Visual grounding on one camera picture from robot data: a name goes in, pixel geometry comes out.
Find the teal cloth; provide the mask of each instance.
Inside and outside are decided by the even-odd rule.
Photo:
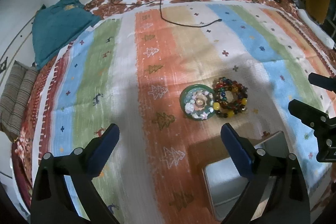
[[[88,26],[94,26],[100,17],[85,11],[79,0],[60,0],[40,10],[33,23],[35,63],[41,69],[59,50],[74,41]]]

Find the red bead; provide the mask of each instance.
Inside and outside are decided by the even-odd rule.
[[[221,87],[223,87],[222,83],[219,83],[219,84],[216,85],[216,89],[220,89]]]

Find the green stripe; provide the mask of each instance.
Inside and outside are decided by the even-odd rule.
[[[120,30],[120,23],[120,20],[107,20],[94,30],[94,39],[87,53],[83,78],[76,94],[73,116],[74,147],[85,147],[97,136],[94,134],[97,130],[101,127],[107,128],[112,122],[112,100],[106,92],[109,68],[115,58],[115,38]],[[99,97],[100,103],[94,106],[93,98],[98,93],[104,97]],[[92,182],[106,205],[119,205],[118,196],[114,193],[114,189],[118,187],[118,180],[108,164],[105,165],[103,173],[103,177],[94,178]],[[81,209],[83,215],[86,215],[83,208]],[[113,211],[119,222],[123,223],[121,211]]]
[[[298,92],[303,100],[308,105],[311,105],[319,110],[322,110],[322,104],[313,91],[305,73],[301,66],[296,62],[294,57],[287,51],[286,47],[280,44],[275,35],[271,34],[263,25],[261,25],[253,15],[248,13],[244,8],[237,5],[229,5],[247,24],[252,26],[259,32],[268,42],[270,47],[278,53],[285,61],[286,68],[292,76],[293,82],[297,86]]]

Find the black cable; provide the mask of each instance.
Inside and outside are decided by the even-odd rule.
[[[203,28],[203,27],[207,27],[207,26],[210,26],[212,25],[213,23],[215,22],[221,22],[222,19],[219,18],[219,19],[216,19],[214,20],[213,22],[210,22],[209,24],[206,24],[206,25],[202,25],[202,26],[195,26],[195,25],[185,25],[185,24],[180,24],[180,23],[176,23],[176,22],[172,22],[168,19],[165,19],[163,16],[162,16],[162,9],[161,9],[161,5],[162,5],[162,0],[160,0],[160,16],[161,16],[161,19],[168,22],[168,23],[171,23],[171,24],[175,24],[177,26],[182,26],[182,27],[192,27],[192,28]]]
[[[3,173],[3,172],[1,172],[1,171],[0,171],[0,174],[1,174],[1,175],[4,175],[5,177],[8,177],[8,178],[10,178],[10,179],[13,179],[11,176],[6,175],[5,173]]]
[[[142,6],[142,5],[147,5],[147,4],[149,4],[149,2],[147,2],[147,3],[142,3],[142,4],[136,4],[136,3],[134,3],[134,4],[114,3],[114,0],[111,0],[111,3],[112,3],[113,5],[134,5],[134,6]],[[192,27],[192,28],[203,28],[203,27],[210,26],[210,25],[212,25],[212,24],[215,23],[215,22],[221,22],[221,21],[222,21],[222,19],[219,18],[219,19],[216,19],[216,20],[214,20],[214,21],[212,21],[212,22],[210,22],[210,23],[208,23],[208,24],[206,24],[206,25],[202,25],[202,26],[185,25],[185,24],[180,24],[180,23],[172,22],[172,21],[170,21],[170,20],[168,20],[168,19],[165,19],[165,18],[163,17],[163,15],[162,15],[161,5],[162,5],[162,0],[160,0],[160,17],[161,17],[161,19],[164,20],[164,21],[166,21],[166,22],[168,22],[168,23],[175,24],[175,25],[177,25],[177,26],[182,26],[182,27]]]
[[[21,30],[19,30],[19,32],[16,34],[16,36],[13,38],[13,40],[10,42],[10,44],[7,46],[6,50],[4,51],[4,53],[2,54],[1,58],[0,58],[0,62],[2,60],[2,58],[5,56],[6,52],[8,51],[9,47],[13,44],[14,40],[19,36],[19,34],[22,32],[22,30],[28,25],[29,22],[31,22],[31,20],[35,17],[35,15],[21,28]]]

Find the orange stripe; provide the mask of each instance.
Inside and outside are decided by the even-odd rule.
[[[148,160],[152,166],[152,176],[159,209],[166,223],[215,223],[215,218],[206,207],[208,198],[204,193],[204,180],[199,172],[191,168],[197,153],[190,151],[197,145],[199,136],[204,136],[205,122],[195,122],[184,117],[179,105],[181,91],[197,79],[194,71],[183,66],[171,25],[160,18],[158,10],[136,14],[135,40],[137,44],[137,76],[139,84],[139,109],[143,118],[143,131],[148,142]],[[147,57],[147,48],[159,51]],[[149,74],[148,67],[163,65],[157,72]],[[148,94],[152,85],[168,88],[162,98],[154,100]],[[169,127],[159,129],[153,123],[158,113],[173,115],[175,121]],[[168,168],[164,147],[181,151],[185,157]]]
[[[314,68],[317,74],[330,77],[330,73],[323,65],[319,57],[316,55],[315,51],[307,43],[307,41],[291,26],[286,20],[284,20],[276,11],[262,9],[262,11],[268,15],[283,31],[297,44],[297,46],[302,49],[306,59],[309,61],[311,66]],[[328,97],[330,98],[334,110],[336,112],[336,95],[326,90]]]

